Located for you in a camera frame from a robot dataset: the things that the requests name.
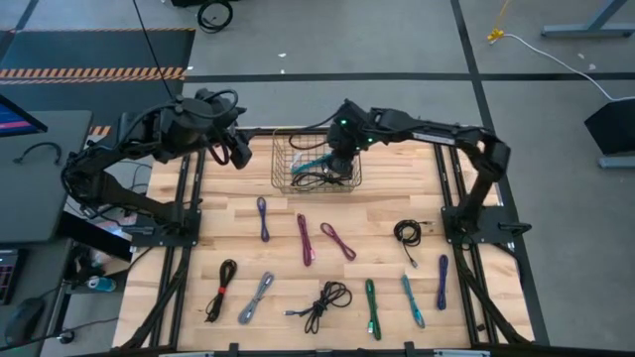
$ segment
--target metal wire basket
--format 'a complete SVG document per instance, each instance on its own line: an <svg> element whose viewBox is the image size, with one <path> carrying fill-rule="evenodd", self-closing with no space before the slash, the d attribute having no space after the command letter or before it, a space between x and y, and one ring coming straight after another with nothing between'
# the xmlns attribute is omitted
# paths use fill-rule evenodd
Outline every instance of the metal wire basket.
<svg viewBox="0 0 635 357"><path fill-rule="evenodd" d="M327 144L309 150L297 150L289 144L288 134L274 131L272 139L271 185L282 193L351 192L361 185L361 160L353 160L348 178L331 172L324 162L330 155ZM314 147L326 140L325 134L295 135L299 148Z"/></svg>

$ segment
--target desk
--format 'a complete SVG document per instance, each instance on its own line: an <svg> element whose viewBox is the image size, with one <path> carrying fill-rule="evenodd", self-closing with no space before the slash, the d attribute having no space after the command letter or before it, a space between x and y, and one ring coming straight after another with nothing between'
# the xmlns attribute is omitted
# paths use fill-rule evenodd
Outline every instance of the desk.
<svg viewBox="0 0 635 357"><path fill-rule="evenodd" d="M0 346L5 346L5 323L16 305L25 298L33 298L59 287L62 283L73 238L91 246L106 242L122 244L121 239L64 212L66 193L60 182L63 166L56 166L53 148L35 149L17 166L13 159L20 157L29 146L51 141L63 150L63 162L70 151L77 152L85 144L92 113L88 111L32 112L49 127L47 133L0 138L0 227L3 237L30 237L39 243L2 244L2 248L26 250L24 268L18 277L11 303L0 306ZM69 296L52 292L46 296L46 309L35 330L34 337L59 331L64 321ZM42 342L21 348L20 356L39 356ZM0 353L13 356L16 351Z"/></svg>
<svg viewBox="0 0 635 357"><path fill-rule="evenodd" d="M271 147L269 137L253 139L253 158L242 171L220 167L207 155L200 240L191 252L179 350L225 351L231 342L239 343L240 350L402 349L405 341L414 341L418 349L468 347L452 250L445 241L441 222L444 201L433 147L421 143L376 145L362 154L363 182L353 193L295 195L282 195L271 186ZM445 157L449 168L449 155L445 153ZM471 187L475 172L466 157L460 159L466 184ZM149 196L172 200L179 168L178 160L155 165ZM267 199L269 243L260 239L256 208L259 195ZM492 190L486 203L497 201ZM309 268L303 265L297 213L306 216L316 250L317 259ZM392 234L395 223L407 218L436 223L425 228L423 243L410 249L419 269L410 266L403 247ZM346 261L339 247L319 231L322 222L330 223L357 252L354 262ZM129 273L113 345L130 338L156 300L164 253L164 249L155 248ZM514 327L532 339L514 260L491 246L482 245L480 253L492 299ZM441 254L450 258L444 311L436 308ZM218 268L228 258L238 263L237 274L227 289L219 320L205 323L205 307L218 288ZM251 323L242 326L237 322L238 313L252 299L265 271L272 272L276 280L259 303ZM411 315L400 282L404 273L410 277L427 323L425 329L420 329ZM374 341L366 332L367 278L375 282L381 341ZM283 316L283 311L310 306L329 280L343 282L351 289L352 304L329 308L320 320L319 333L304 334L307 317ZM482 323L480 305L475 297L472 300L477 323ZM162 343L167 343L166 320L171 316L168 308ZM487 340L484 332L479 337Z"/></svg>

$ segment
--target monitor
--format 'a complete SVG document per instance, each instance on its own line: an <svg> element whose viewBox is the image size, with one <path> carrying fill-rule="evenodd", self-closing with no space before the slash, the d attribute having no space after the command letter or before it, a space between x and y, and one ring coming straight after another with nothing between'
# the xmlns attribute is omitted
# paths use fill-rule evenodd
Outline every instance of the monitor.
<svg viewBox="0 0 635 357"><path fill-rule="evenodd" d="M0 95L0 138L44 133L47 129L38 119Z"/></svg>

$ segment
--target wooden tabletop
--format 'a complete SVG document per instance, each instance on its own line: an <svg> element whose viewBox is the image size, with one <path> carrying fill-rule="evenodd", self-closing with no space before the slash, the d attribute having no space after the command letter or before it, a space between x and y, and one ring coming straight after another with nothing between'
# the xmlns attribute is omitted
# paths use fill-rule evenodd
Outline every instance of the wooden tabletop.
<svg viewBox="0 0 635 357"><path fill-rule="evenodd" d="M414 341L416 348L469 346L454 258L443 233L440 208L444 202L431 145L376 145L362 154L363 183L353 193L293 195L282 195L271 186L271 138L253 139L250 148L253 158L242 171L231 165L220 167L207 155L201 193L203 222L199 243L191 253L179 350L227 350L231 342L238 342L241 350L399 349L405 341ZM451 171L449 155L444 153ZM471 187L475 172L466 157L460 159L466 184ZM154 165L149 195L161 201L173 200L179 167L179 160ZM452 180L450 185L456 204ZM256 207L260 195L267 199L269 243L260 239ZM492 189L486 203L497 202ZM306 216L316 250L317 258L308 268L303 264L297 213ZM424 227L423 243L410 249L418 269L410 265L393 236L395 223L410 218L436 223ZM353 262L319 230L322 222L330 223L356 251ZM515 261L491 246L481 245L480 253L491 298L514 327L532 339ZM130 338L155 303L164 254L164 248L155 248L130 272L114 345ZM449 257L447 309L443 311L437 310L441 254ZM179 258L175 257L174 269ZM206 323L205 307L216 295L218 269L225 259L236 261L238 271L227 288L220 318ZM241 325L238 314L252 299L266 271L275 275L273 286L258 304L252 321ZM404 273L410 278L425 329L412 317L400 281ZM369 308L364 281L368 278L375 283L381 341L367 333ZM305 334L307 317L284 316L283 312L311 306L327 281L345 283L353 293L352 304L330 307L320 320L319 333ZM479 304L474 305L481 323ZM167 342L171 317L169 306L163 342ZM484 332L480 340L487 341Z"/></svg>

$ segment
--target chair wheel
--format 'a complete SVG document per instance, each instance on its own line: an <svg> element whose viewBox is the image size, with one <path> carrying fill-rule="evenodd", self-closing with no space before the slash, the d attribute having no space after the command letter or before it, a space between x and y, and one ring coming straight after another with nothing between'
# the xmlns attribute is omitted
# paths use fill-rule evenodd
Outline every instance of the chair wheel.
<svg viewBox="0 0 635 357"><path fill-rule="evenodd" d="M58 336L58 341L61 344L69 344L73 340L75 340L75 331L63 332L60 334L60 336Z"/></svg>

